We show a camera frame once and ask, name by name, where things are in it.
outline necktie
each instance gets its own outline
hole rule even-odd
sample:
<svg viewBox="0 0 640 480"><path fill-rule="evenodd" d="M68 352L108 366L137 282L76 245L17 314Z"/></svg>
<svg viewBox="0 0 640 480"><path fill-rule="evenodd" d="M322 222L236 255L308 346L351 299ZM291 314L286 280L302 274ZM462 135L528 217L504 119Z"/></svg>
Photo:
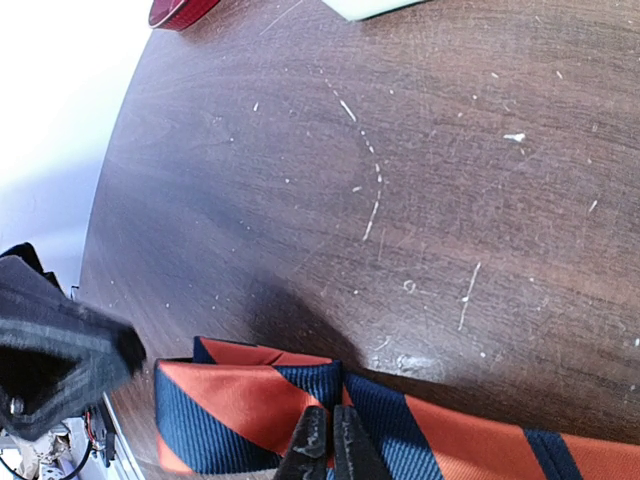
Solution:
<svg viewBox="0 0 640 480"><path fill-rule="evenodd" d="M160 463L177 473L276 468L307 407L352 405L394 480L640 478L640 446L454 412L327 358L197 337L192 360L158 360L155 387Z"/></svg>

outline cable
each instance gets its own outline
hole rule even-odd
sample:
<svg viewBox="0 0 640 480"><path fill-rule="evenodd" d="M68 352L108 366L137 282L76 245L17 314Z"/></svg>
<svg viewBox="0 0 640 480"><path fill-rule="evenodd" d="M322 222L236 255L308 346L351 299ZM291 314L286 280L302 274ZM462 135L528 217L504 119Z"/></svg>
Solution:
<svg viewBox="0 0 640 480"><path fill-rule="evenodd" d="M69 475L62 477L60 480L71 480L82 471L84 466L87 464L87 461L89 460L89 455L91 455L91 450L93 450L92 447L93 446L91 445L91 440L89 440L89 442L87 442L87 450L84 452L84 457L82 457L82 460L80 460L80 463L78 464L78 466L75 468L73 472L71 472ZM9 471L9 473L11 473L11 475L13 475L14 480L16 479L29 480L28 478L24 478L23 476L18 475L15 471L11 470L11 467L7 465L7 463L4 461L4 459L1 456L0 456L0 463L2 463L4 468L6 468Z"/></svg>

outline scratch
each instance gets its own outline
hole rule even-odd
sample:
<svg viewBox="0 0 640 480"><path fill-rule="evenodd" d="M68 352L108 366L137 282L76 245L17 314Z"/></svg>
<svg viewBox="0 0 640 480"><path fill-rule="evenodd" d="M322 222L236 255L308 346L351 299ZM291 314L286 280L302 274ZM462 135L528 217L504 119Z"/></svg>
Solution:
<svg viewBox="0 0 640 480"><path fill-rule="evenodd" d="M373 349L373 351L377 352L379 350L382 350L384 347L389 345L390 341L391 341L391 337L387 337L386 340L382 343L382 345L377 346L376 348Z"/></svg>
<svg viewBox="0 0 640 480"><path fill-rule="evenodd" d="M300 5L302 2L304 2L304 0L300 0L298 3L296 3L295 5L293 5L292 7L289 7L288 9L286 9L282 15L280 15L278 18L276 18L273 22L271 22L269 24L269 26L267 28L265 28L262 32L260 32L260 35L264 35L265 33L267 33L267 31L269 31L269 29L271 29L271 27L273 27L276 23L278 23L280 20L282 20L282 18L287 15L291 10L293 10L294 8L296 8L298 5Z"/></svg>
<svg viewBox="0 0 640 480"><path fill-rule="evenodd" d="M347 114L351 117L351 120L353 120L354 122L357 122L358 119L356 118L356 116L353 114L353 112L351 111L351 109L349 108L349 105L347 105L346 103L344 103L344 100L340 99L340 105L342 105L342 108L344 108L344 111L347 112Z"/></svg>
<svg viewBox="0 0 640 480"><path fill-rule="evenodd" d="M376 200L376 203L373 204L373 210L371 211L371 216L369 217L369 223L367 224L367 229L364 232L364 237L362 237L362 241L366 242L369 238L369 234L371 233L371 229L373 228L373 221L376 218L376 214L378 213L378 208L380 208L380 200Z"/></svg>
<svg viewBox="0 0 640 480"><path fill-rule="evenodd" d="M382 229L382 235L380 235L380 247L378 248L378 263L382 260L382 247L384 246L384 234L387 231L386 227Z"/></svg>
<svg viewBox="0 0 640 480"><path fill-rule="evenodd" d="M473 286L476 284L476 277L478 276L478 271L482 266L482 262L478 262L476 268L473 270L473 275L471 276L471 281L469 282L469 290L467 290L467 295L461 299L462 312L460 312L460 323L458 324L458 331L462 330L464 326L464 315L467 313L467 307L469 306L469 298L471 297L471 290L473 290Z"/></svg>

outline dark wood tabletop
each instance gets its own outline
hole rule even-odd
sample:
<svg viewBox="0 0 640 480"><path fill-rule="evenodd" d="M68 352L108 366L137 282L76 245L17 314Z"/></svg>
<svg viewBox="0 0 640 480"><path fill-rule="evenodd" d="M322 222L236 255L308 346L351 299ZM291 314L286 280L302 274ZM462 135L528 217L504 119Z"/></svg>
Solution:
<svg viewBox="0 0 640 480"><path fill-rule="evenodd" d="M147 477L170 478L152 362L195 335L640 443L639 79L633 2L434 0L349 24L319 0L223 0L154 33L81 282L147 347L113 397Z"/></svg>

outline metal part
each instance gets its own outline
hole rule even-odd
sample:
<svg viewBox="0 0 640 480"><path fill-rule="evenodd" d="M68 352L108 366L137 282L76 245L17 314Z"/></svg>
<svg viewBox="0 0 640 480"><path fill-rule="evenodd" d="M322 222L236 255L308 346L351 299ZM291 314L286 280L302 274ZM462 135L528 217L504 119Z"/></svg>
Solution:
<svg viewBox="0 0 640 480"><path fill-rule="evenodd" d="M20 437L12 437L15 448L20 451L22 463L18 474L25 478L35 478L42 465L53 465L69 450L69 431L64 426L56 427L35 442Z"/></svg>
<svg viewBox="0 0 640 480"><path fill-rule="evenodd" d="M307 407L273 480L324 480L327 477L327 411Z"/></svg>
<svg viewBox="0 0 640 480"><path fill-rule="evenodd" d="M393 480L353 407L333 410L336 480Z"/></svg>
<svg viewBox="0 0 640 480"><path fill-rule="evenodd" d="M60 480L64 478L65 473L56 465L40 464L39 480Z"/></svg>

